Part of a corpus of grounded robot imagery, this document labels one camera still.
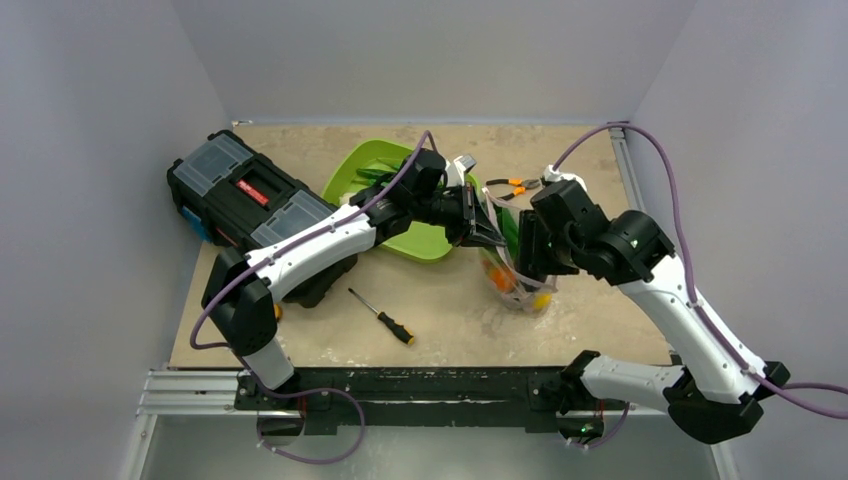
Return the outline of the orange fruit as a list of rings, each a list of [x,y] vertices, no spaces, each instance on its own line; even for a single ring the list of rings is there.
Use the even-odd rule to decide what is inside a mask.
[[[506,294],[516,289],[516,277],[507,266],[485,261],[484,270],[487,278],[498,292]]]

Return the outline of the yellow pear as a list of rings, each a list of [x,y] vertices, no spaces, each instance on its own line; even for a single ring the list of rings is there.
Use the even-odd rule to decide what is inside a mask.
[[[552,295],[550,293],[539,293],[533,297],[532,309],[535,312],[544,311],[551,302]]]

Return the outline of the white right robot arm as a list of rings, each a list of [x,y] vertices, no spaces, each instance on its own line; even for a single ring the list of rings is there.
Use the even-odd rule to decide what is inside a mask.
[[[656,221],[626,210],[614,219],[576,180],[545,186],[520,215],[519,253],[534,274],[581,271],[618,288],[637,305],[680,357],[655,366],[581,352],[560,373],[560,410],[592,400],[619,400],[666,413],[704,444],[750,433],[770,397],[761,379],[783,386],[790,378],[780,362],[752,353],[689,290],[685,263]]]

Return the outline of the green bok choy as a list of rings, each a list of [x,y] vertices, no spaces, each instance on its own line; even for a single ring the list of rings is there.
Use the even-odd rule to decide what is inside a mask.
[[[497,206],[495,208],[498,226],[506,240],[506,248],[509,255],[515,258],[519,246],[519,217],[520,210]]]

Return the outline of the clear zip top bag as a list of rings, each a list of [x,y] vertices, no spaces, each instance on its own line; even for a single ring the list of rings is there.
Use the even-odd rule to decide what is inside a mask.
[[[496,228],[501,234],[502,232],[498,226],[495,208],[497,206],[516,208],[519,209],[521,213],[521,209],[519,207],[511,205],[508,201],[503,201],[496,198],[489,191],[488,187],[482,188],[481,202],[482,206],[484,207],[484,210],[487,212],[489,220],[496,226]],[[486,278],[488,285],[497,295],[497,298],[501,301],[501,303],[511,310],[522,311],[527,314],[541,314],[548,307],[544,311],[535,312],[531,306],[533,297],[539,293],[550,293],[553,296],[553,294],[557,292],[556,279],[553,276],[534,278],[530,276],[526,267],[520,266],[519,246],[518,253],[515,258],[512,258],[509,255],[509,252],[505,246],[495,248],[482,248],[479,251],[479,259],[481,262],[483,274]],[[513,292],[506,294],[498,292],[486,276],[484,270],[485,261],[507,266],[516,277],[516,289]]]

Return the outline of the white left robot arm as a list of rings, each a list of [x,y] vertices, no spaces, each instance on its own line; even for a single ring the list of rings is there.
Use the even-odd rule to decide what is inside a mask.
[[[298,395],[295,368],[276,339],[274,308],[303,282],[405,233],[414,222],[443,228],[454,247],[505,246],[476,187],[465,179],[464,169],[473,163],[469,157],[449,162],[417,148],[396,173],[355,193],[315,225],[271,246],[218,255],[202,316],[258,378],[259,395],[272,408],[287,408]]]

